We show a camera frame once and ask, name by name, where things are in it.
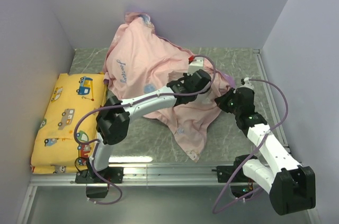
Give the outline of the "pink pillowcase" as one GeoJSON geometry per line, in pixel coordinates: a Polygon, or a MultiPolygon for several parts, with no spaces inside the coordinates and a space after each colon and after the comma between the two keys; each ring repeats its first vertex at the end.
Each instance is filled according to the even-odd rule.
{"type": "MultiPolygon", "coordinates": [[[[187,72],[193,53],[155,34],[147,14],[128,13],[117,29],[103,66],[108,88],[118,99],[138,97],[179,79],[187,72]]],[[[235,86],[232,77],[216,71],[209,98],[235,86]]],[[[207,142],[207,128],[221,110],[215,105],[191,102],[146,115],[171,130],[187,156],[197,162],[207,142]]]]}

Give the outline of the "white pillow insert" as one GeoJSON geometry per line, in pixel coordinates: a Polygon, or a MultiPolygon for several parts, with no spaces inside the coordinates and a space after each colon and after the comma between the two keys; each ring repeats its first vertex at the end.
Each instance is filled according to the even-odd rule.
{"type": "Polygon", "coordinates": [[[215,101],[213,98],[209,98],[207,97],[206,99],[204,99],[202,101],[203,104],[206,104],[206,105],[215,105],[215,101]]]}

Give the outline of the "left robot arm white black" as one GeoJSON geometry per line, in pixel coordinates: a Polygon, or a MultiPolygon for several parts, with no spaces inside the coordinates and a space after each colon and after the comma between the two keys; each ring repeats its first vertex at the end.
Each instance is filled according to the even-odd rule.
{"type": "Polygon", "coordinates": [[[95,183],[105,180],[113,146],[125,139],[134,120],[158,110],[195,101],[198,95],[211,88],[215,74],[209,75],[198,69],[192,75],[185,73],[160,89],[139,97],[124,100],[115,96],[109,98],[96,118],[98,139],[87,161],[88,177],[95,183]]]}

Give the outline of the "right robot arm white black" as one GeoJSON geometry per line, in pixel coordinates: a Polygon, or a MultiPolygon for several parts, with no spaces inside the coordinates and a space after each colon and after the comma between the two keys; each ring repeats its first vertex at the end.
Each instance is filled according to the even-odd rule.
{"type": "Polygon", "coordinates": [[[266,160],[263,165],[254,154],[247,155],[227,180],[248,178],[268,193],[279,215],[316,206],[316,176],[309,166],[302,166],[280,144],[266,120],[255,111],[254,91],[248,87],[231,89],[215,99],[217,107],[235,116],[236,124],[266,160]]]}

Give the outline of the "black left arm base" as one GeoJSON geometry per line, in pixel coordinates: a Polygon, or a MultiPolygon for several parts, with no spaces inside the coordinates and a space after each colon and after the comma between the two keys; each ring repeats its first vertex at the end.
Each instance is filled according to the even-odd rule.
{"type": "Polygon", "coordinates": [[[107,167],[102,171],[94,173],[92,169],[79,171],[75,177],[75,184],[86,186],[86,196],[91,201],[105,199],[110,187],[115,187],[119,196],[117,201],[122,198],[122,190],[117,184],[122,183],[124,175],[123,167],[107,167]]]}

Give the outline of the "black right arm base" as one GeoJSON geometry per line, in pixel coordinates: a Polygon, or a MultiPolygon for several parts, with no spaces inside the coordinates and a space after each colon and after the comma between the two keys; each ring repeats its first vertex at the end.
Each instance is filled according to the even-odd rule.
{"type": "MultiPolygon", "coordinates": [[[[217,174],[218,183],[226,183],[231,175],[233,174],[235,166],[217,166],[212,169],[212,172],[217,174]]],[[[232,179],[231,183],[242,184],[242,185],[230,185],[230,192],[235,198],[239,198],[251,191],[254,191],[254,181],[243,174],[243,171],[240,170],[235,177],[232,179]]]]}

